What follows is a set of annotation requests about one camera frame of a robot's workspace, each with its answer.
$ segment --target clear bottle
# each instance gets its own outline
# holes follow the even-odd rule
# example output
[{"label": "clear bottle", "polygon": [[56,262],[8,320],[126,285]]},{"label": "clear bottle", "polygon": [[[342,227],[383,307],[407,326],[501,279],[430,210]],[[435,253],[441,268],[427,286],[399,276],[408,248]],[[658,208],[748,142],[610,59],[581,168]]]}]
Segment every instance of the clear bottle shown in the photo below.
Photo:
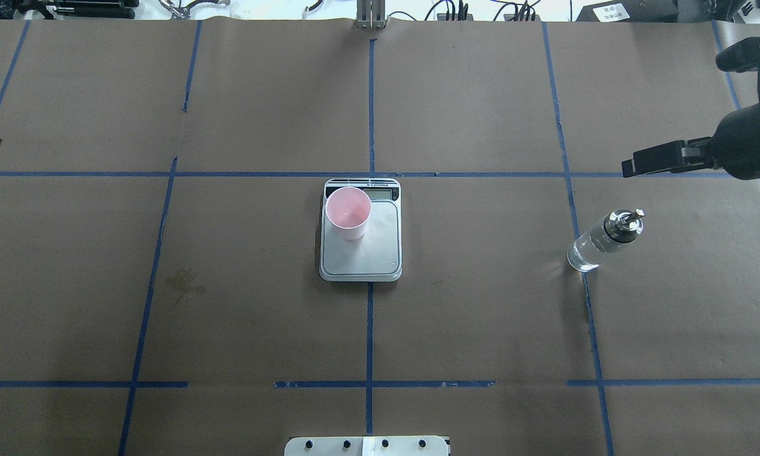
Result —
[{"label": "clear bottle", "polygon": [[644,230],[643,210],[615,210],[605,220],[591,227],[570,246],[566,252],[569,265],[580,272],[593,271],[629,243]]}]

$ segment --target bottle cap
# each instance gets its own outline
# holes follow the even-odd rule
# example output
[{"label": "bottle cap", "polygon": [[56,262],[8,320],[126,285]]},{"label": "bottle cap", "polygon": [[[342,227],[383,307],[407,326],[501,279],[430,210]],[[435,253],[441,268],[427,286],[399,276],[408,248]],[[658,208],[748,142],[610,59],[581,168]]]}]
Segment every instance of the bottle cap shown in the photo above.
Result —
[{"label": "bottle cap", "polygon": [[643,210],[615,210],[605,218],[605,231],[618,243],[631,243],[644,230]]}]

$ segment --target kitchen scale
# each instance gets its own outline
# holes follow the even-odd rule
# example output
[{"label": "kitchen scale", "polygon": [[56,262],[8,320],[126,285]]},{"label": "kitchen scale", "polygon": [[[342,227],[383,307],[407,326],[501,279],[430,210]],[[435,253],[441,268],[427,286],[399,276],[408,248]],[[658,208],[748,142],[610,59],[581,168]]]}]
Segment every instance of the kitchen scale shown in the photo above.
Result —
[{"label": "kitchen scale", "polygon": [[[338,236],[327,219],[327,199],[341,187],[360,188],[372,201],[366,233],[353,241]],[[394,282],[400,278],[400,208],[400,183],[394,179],[328,180],[321,206],[321,277],[330,282]]]}]

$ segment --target white bracket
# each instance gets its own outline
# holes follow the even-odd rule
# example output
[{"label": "white bracket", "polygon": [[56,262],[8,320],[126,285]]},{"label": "white bracket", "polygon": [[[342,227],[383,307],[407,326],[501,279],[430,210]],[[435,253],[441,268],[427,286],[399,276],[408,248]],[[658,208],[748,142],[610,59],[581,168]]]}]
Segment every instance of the white bracket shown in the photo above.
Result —
[{"label": "white bracket", "polygon": [[284,456],[450,456],[450,439],[440,436],[291,438]]},{"label": "white bracket", "polygon": [[358,29],[386,28],[386,0],[357,0]]}]

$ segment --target cup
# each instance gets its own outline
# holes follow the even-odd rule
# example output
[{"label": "cup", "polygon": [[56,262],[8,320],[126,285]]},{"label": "cup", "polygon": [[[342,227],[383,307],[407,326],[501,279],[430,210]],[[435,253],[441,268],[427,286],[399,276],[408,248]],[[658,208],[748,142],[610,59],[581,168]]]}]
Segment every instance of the cup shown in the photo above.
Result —
[{"label": "cup", "polygon": [[372,213],[372,200],[360,188],[341,187],[330,194],[325,212],[338,236],[349,240],[358,239],[366,232],[369,215]]}]

